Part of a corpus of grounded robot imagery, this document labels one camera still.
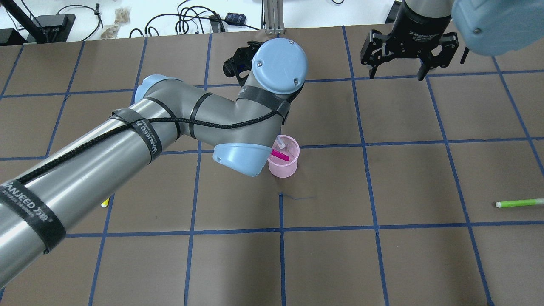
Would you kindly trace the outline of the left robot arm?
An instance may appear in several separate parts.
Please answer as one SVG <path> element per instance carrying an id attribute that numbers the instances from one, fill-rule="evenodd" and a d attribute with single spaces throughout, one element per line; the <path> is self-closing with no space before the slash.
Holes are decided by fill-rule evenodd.
<path id="1" fill-rule="evenodd" d="M 234 101 L 150 75 L 132 106 L 114 110 L 97 128 L 2 183 L 1 287 L 182 136 L 213 146 L 215 162 L 258 176 L 304 86 L 308 58 L 295 41 L 276 37 L 257 45 L 248 65 Z"/>

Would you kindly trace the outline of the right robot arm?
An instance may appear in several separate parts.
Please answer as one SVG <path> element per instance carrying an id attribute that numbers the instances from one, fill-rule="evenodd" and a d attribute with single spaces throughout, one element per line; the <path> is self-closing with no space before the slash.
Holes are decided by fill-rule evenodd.
<path id="1" fill-rule="evenodd" d="M 523 49 L 543 37 L 542 0 L 402 0 L 389 34 L 372 29 L 360 62 L 377 68 L 394 59 L 418 59 L 422 81 L 429 71 L 451 64 L 460 40 L 460 63 L 473 52 L 499 56 Z"/>

